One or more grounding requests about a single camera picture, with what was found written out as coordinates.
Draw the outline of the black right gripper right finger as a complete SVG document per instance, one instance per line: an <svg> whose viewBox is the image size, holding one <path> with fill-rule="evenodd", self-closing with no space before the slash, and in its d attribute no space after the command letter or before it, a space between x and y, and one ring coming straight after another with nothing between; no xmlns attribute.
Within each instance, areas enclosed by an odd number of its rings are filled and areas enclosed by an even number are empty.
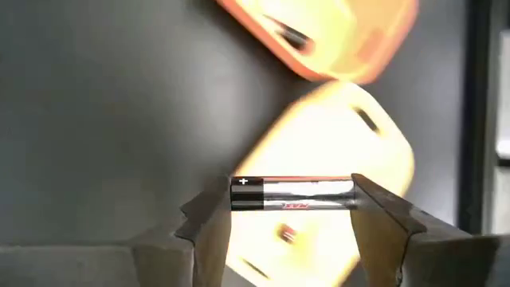
<svg viewBox="0 0 510 287"><path fill-rule="evenodd" d="M509 287L509 236L471 235L353 174L351 224L371 286Z"/></svg>

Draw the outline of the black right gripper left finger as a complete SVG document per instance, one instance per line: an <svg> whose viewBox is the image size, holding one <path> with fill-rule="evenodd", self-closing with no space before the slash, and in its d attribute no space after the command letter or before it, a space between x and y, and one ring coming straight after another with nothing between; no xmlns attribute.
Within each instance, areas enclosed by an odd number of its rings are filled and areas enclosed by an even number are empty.
<svg viewBox="0 0 510 287"><path fill-rule="evenodd" d="M159 225L133 239L141 287L222 284L231 231L230 179L210 179L180 211L180 223Z"/></svg>

